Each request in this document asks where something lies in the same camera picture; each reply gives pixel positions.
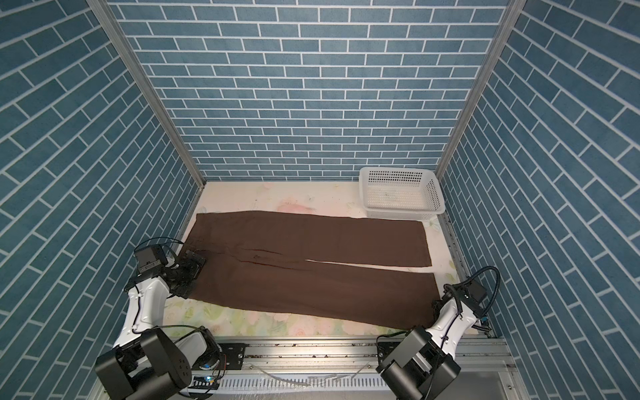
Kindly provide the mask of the brown trousers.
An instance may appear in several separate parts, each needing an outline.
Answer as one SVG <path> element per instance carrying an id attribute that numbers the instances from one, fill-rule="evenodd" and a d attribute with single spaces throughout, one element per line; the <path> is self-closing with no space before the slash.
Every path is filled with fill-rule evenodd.
<path id="1" fill-rule="evenodd" d="M 387 328 L 430 326 L 440 295 L 418 221 L 201 213 L 183 251 L 204 258 L 190 298 Z"/>

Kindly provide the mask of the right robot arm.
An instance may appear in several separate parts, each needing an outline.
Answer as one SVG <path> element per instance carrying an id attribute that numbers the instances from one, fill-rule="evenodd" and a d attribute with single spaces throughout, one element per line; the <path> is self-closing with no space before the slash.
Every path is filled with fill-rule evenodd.
<path id="1" fill-rule="evenodd" d="M 484 309 L 471 296 L 448 300 L 431 328 L 411 330 L 377 372 L 397 399 L 435 399 L 460 374 L 456 349 Z"/>

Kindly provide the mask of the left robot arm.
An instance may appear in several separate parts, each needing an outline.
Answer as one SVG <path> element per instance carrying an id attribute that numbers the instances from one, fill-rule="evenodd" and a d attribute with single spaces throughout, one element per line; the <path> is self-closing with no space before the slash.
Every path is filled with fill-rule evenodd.
<path id="1" fill-rule="evenodd" d="M 166 301 L 190 294 L 205 258 L 192 251 L 178 256 L 160 244 L 134 256 L 123 329 L 94 365 L 103 389 L 111 399 L 210 398 L 226 373 L 221 347 L 204 326 L 188 325 L 180 338 L 170 338 L 163 322 Z"/>

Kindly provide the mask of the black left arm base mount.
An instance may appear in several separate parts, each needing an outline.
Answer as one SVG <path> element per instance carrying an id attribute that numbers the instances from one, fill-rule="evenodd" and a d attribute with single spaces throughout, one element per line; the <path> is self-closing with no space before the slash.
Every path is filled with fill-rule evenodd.
<path id="1" fill-rule="evenodd" d="M 247 346 L 246 343 L 220 343 L 220 364 L 218 370 L 240 371 L 243 369 L 243 362 Z"/>

